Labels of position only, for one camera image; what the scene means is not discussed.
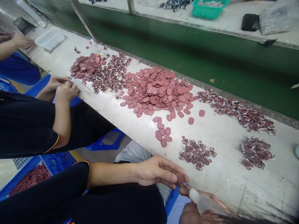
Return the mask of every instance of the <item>gray pants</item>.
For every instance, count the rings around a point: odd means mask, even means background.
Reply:
[[[138,145],[133,140],[117,155],[115,162],[121,162],[121,161],[128,161],[131,163],[139,163],[142,161],[145,161],[149,158],[151,158],[152,155],[146,151],[144,148],[142,148],[140,145]],[[159,192],[163,198],[164,206],[167,203],[168,197],[170,195],[170,192],[172,191],[169,187],[167,187],[164,184],[157,183],[156,184]]]

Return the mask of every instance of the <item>metal frame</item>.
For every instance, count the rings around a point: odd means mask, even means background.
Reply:
[[[85,29],[87,30],[87,32],[89,33],[91,38],[95,42],[100,43],[100,39],[99,39],[97,33],[95,32],[95,30],[93,29],[93,26],[90,23],[88,17],[86,16],[84,10],[82,9],[79,0],[69,0],[69,3],[71,4],[71,6],[74,9],[75,13],[77,14],[79,19],[83,23]]]
[[[129,14],[131,15],[135,14],[134,0],[127,0],[127,3],[129,8]]]

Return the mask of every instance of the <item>green basket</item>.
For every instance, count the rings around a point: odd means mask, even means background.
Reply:
[[[192,16],[195,17],[200,17],[203,19],[216,19],[221,11],[228,5],[230,0],[214,0],[216,2],[222,2],[224,5],[222,8],[215,8],[215,7],[209,7],[209,6],[201,6],[198,5],[199,0],[194,0],[192,5],[193,5],[193,10],[192,10]]]

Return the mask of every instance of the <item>white plastic container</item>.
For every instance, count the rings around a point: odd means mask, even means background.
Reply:
[[[61,31],[52,27],[46,32],[44,32],[41,36],[39,36],[35,43],[40,45],[41,47],[46,48],[49,51],[52,51],[55,47],[57,47],[61,42],[63,42],[65,37],[61,33]]]

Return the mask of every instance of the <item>black sleeve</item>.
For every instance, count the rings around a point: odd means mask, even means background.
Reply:
[[[31,223],[83,195],[90,164],[78,162],[55,176],[0,202],[1,223]]]
[[[12,155],[7,158],[15,158],[18,155],[41,155],[49,152],[60,140],[60,136],[52,128],[43,125],[28,124],[24,121],[2,119],[1,125],[7,127],[1,133],[1,154]]]

